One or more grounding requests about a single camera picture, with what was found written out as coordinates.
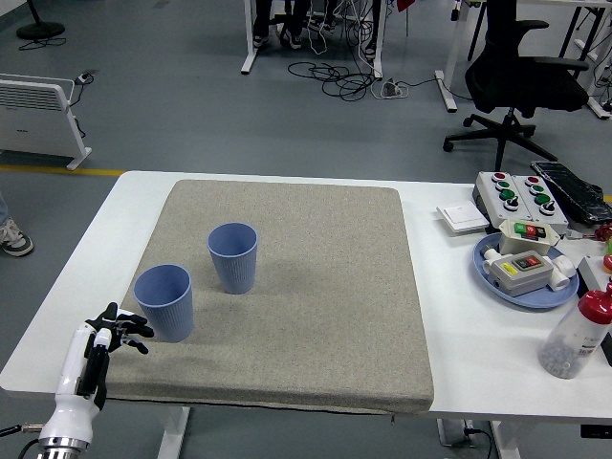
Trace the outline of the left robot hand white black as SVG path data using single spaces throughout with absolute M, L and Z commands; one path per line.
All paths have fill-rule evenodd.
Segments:
M 152 338 L 145 317 L 111 302 L 73 334 L 55 391 L 55 411 L 38 437 L 40 458 L 78 458 L 93 439 L 92 423 L 106 401 L 110 354 L 122 345 L 147 354 L 141 337 Z

